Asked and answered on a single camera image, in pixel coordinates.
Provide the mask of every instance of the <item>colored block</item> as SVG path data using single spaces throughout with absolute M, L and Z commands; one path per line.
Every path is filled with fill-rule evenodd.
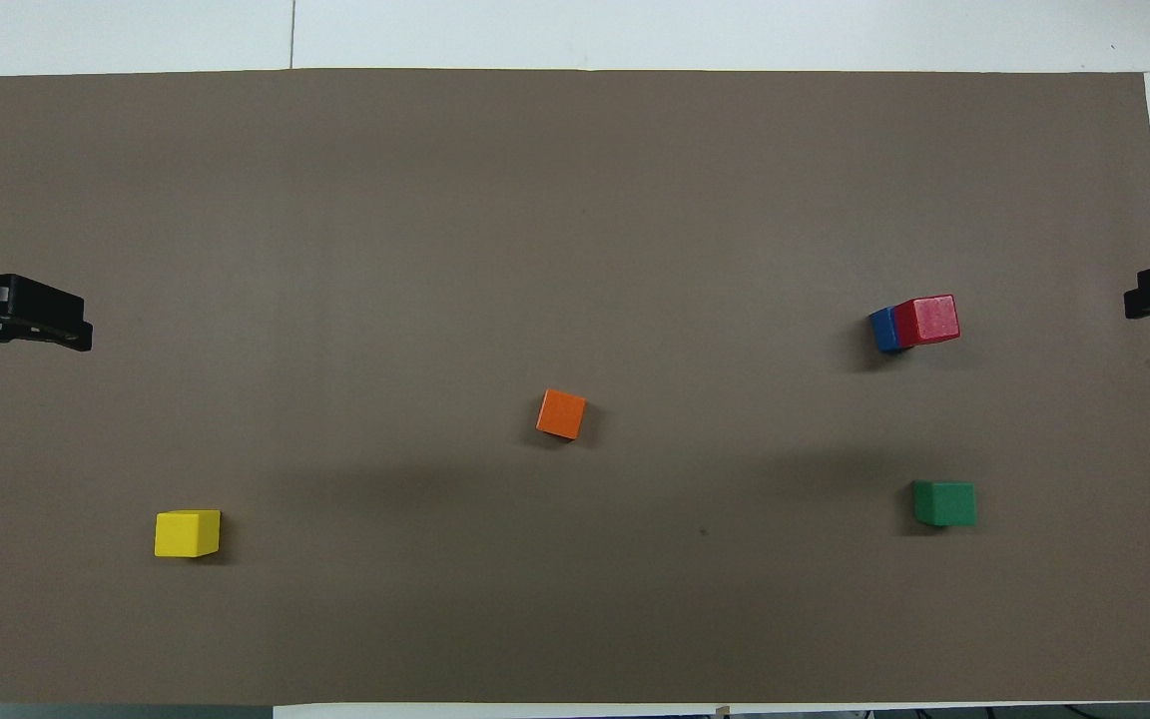
M 583 397 L 566 395 L 557 389 L 544 390 L 544 401 L 539 405 L 539 420 L 535 428 L 566 438 L 578 437 L 580 422 L 584 420 Z
M 935 295 L 895 305 L 895 331 L 898 334 L 898 343 L 903 346 L 961 337 L 956 300 L 950 295 Z
M 155 557 L 201 557 L 220 550 L 218 510 L 163 511 L 154 523 Z
M 898 334 L 895 331 L 895 308 L 883 306 L 867 316 L 873 323 L 873 334 L 876 336 L 876 350 L 882 352 L 902 352 L 904 346 L 898 343 Z
M 973 527 L 976 522 L 971 482 L 914 482 L 918 522 L 935 527 Z

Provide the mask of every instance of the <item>yellow cube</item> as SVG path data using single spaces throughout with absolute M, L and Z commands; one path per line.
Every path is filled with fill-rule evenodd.
M 218 510 L 176 510 L 159 514 L 154 526 L 155 557 L 201 557 L 218 549 Z

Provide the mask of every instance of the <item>red cube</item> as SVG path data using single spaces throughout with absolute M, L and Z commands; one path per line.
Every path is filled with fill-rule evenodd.
M 950 295 L 935 295 L 895 305 L 895 332 L 903 346 L 961 337 L 961 324 L 957 323 L 956 300 Z

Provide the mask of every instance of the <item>green cube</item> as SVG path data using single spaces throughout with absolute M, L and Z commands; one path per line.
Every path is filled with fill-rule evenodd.
M 971 482 L 914 482 L 917 520 L 935 527 L 975 526 Z

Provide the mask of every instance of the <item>white table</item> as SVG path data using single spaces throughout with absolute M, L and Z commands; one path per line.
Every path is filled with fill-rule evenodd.
M 322 67 L 1145 72 L 1150 110 L 1150 0 L 0 0 L 0 74 Z M 306 705 L 276 716 L 705 714 L 729 699 Z M 730 711 L 894 706 L 906 705 Z

